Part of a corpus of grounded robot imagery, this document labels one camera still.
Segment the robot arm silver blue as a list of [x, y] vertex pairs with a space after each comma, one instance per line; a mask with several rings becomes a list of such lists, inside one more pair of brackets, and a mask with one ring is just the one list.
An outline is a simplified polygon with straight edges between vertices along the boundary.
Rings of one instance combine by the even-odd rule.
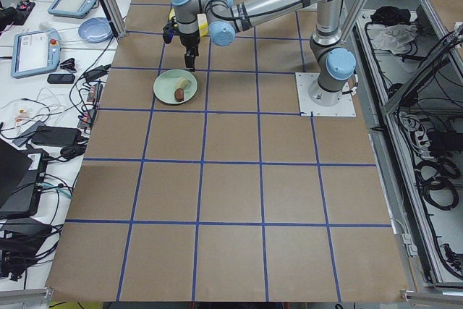
[[186, 48], [184, 61], [189, 70], [194, 70], [195, 58], [199, 54], [199, 14], [206, 16], [211, 41], [217, 46], [228, 46], [237, 33], [311, 4], [317, 4], [318, 10], [328, 10], [330, 15], [339, 10], [337, 7], [329, 9], [336, 0], [247, 0], [238, 4], [232, 1], [171, 0], [174, 18], [163, 27], [163, 40], [169, 44], [175, 35], [179, 36], [181, 44]]

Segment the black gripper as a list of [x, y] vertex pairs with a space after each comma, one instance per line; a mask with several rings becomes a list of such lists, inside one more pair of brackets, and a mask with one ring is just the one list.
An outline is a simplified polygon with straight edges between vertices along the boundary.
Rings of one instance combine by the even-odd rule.
[[190, 72], [195, 71], [195, 58], [199, 55], [200, 32], [182, 33], [178, 28], [177, 19], [172, 17], [163, 27], [163, 41], [170, 44], [174, 36], [179, 36], [181, 44], [186, 48], [184, 62]]

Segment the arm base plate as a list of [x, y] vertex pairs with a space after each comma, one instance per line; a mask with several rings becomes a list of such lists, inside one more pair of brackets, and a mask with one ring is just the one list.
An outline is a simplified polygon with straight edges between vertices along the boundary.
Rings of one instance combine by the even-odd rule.
[[318, 84], [318, 73], [295, 74], [300, 115], [303, 117], [356, 117], [352, 92], [345, 82], [341, 91], [332, 93]]

